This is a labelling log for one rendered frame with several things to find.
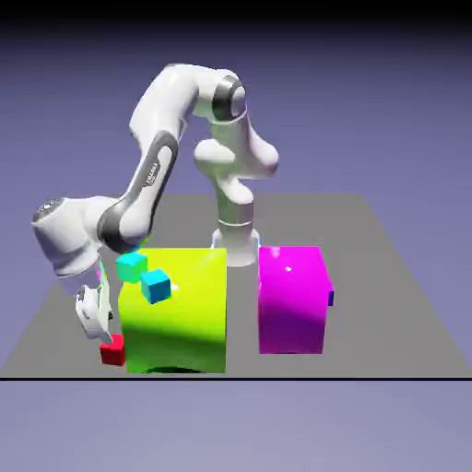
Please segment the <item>small turquoise cube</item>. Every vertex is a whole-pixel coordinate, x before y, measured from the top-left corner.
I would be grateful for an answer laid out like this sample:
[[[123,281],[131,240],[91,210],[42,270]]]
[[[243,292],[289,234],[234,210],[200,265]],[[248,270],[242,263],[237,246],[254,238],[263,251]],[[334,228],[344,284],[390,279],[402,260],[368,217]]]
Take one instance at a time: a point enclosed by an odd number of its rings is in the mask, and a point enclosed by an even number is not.
[[[120,280],[135,284],[148,271],[148,257],[139,252],[123,254],[115,260],[115,267]]]

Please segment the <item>large lime green box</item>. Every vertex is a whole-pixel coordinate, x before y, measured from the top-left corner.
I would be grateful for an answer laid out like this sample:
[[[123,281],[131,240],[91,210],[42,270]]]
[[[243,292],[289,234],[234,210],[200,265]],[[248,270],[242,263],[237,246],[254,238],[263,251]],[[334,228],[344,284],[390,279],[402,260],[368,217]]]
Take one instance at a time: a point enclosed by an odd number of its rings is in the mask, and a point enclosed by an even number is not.
[[[226,370],[227,253],[210,248],[144,248],[150,271],[171,283],[151,304],[138,283],[118,297],[126,367],[133,373]]]

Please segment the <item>small red cube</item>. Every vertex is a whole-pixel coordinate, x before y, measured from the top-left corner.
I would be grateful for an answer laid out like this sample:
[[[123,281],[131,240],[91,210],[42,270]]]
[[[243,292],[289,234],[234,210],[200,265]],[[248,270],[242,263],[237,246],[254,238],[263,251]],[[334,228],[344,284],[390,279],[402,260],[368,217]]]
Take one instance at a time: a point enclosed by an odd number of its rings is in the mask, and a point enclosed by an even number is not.
[[[104,365],[122,367],[125,364],[124,336],[112,334],[112,343],[100,344],[100,358]]]

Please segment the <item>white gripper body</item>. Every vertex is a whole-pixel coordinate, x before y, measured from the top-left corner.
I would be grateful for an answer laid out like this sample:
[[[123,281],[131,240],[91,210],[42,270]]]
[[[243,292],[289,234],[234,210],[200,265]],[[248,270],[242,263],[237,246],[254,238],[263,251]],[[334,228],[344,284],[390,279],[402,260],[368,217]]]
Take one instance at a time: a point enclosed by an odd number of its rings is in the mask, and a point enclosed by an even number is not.
[[[77,293],[76,312],[89,339],[99,339],[105,345],[112,343],[109,331],[110,305],[109,288],[101,284],[95,289],[82,286]]]

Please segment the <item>small cyan blue cube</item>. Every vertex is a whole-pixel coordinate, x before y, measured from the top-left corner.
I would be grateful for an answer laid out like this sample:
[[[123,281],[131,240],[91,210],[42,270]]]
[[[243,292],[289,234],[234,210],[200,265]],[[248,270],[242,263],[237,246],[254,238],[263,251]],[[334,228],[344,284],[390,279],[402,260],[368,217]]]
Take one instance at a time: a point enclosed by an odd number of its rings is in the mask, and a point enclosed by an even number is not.
[[[142,273],[140,287],[143,296],[150,304],[165,301],[171,296],[171,280],[161,269]]]

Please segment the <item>large magenta box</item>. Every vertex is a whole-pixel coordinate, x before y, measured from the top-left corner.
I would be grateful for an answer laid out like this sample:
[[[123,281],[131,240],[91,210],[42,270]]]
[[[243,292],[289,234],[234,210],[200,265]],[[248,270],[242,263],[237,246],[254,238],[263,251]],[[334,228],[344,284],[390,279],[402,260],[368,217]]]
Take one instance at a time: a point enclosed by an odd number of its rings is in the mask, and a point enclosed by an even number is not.
[[[318,246],[261,246],[259,352],[321,354],[331,290],[333,284]]]

